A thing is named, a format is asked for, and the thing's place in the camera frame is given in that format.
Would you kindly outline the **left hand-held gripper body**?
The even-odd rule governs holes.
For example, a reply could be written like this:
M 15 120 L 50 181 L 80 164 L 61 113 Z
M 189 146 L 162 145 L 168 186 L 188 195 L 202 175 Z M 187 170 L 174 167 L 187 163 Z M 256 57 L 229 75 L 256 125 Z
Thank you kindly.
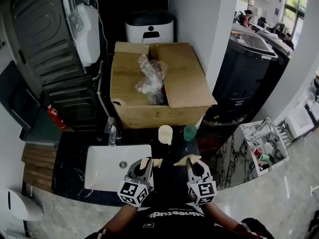
M 140 207 L 142 202 L 153 190 L 153 176 L 150 177 L 133 177 L 127 174 L 120 182 L 117 192 L 120 200 L 125 204 L 133 207 Z

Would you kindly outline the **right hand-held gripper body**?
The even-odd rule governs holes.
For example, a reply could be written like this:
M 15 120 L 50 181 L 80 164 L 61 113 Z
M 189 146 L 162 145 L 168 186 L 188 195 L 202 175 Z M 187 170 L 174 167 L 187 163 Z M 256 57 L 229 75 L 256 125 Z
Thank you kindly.
M 197 206 L 212 202 L 217 194 L 216 182 L 211 175 L 198 181 L 189 181 L 187 186 L 188 194 Z

